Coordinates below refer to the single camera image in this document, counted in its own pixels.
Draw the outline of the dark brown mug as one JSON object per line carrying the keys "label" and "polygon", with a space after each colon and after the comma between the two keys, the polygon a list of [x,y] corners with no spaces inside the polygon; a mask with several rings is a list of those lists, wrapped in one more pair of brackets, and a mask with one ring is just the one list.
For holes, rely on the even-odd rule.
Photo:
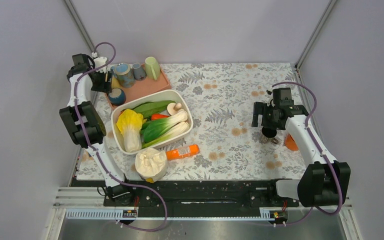
{"label": "dark brown mug", "polygon": [[267,143],[273,143],[278,144],[279,140],[276,138],[277,136],[277,130],[263,127],[261,129],[261,143],[267,144]]}

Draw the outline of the orange mug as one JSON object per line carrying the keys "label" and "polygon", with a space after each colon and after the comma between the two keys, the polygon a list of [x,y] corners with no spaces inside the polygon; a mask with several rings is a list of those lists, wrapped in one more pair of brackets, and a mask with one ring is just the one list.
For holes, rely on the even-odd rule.
{"label": "orange mug", "polygon": [[297,152],[299,151],[299,147],[297,146],[295,140],[293,139],[293,137],[288,133],[284,139],[284,145],[287,149],[293,151],[293,152]]}

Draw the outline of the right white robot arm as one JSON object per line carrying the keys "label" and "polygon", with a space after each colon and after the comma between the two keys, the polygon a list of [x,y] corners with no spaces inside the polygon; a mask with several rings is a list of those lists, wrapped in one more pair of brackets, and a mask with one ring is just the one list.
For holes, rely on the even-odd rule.
{"label": "right white robot arm", "polygon": [[294,140],[306,169],[300,179],[278,179],[267,191],[267,201],[281,205],[287,198],[298,200],[304,207],[337,206],[345,203],[351,168],[339,162],[315,133],[311,113],[295,104],[289,87],[271,91],[269,102],[253,104],[252,127],[262,127],[265,138],[286,131]]}

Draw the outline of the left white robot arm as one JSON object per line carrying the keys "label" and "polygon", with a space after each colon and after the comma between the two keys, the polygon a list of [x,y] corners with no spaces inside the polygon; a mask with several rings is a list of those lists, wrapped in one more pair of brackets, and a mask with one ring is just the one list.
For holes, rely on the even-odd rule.
{"label": "left white robot arm", "polygon": [[117,166],[105,137],[106,127],[91,101],[91,92],[104,92],[106,79],[96,72],[93,60],[86,54],[72,56],[73,66],[67,74],[70,97],[66,107],[59,110],[59,116],[75,145],[81,146],[95,160],[104,177],[105,186],[115,189],[122,186],[125,174]]}

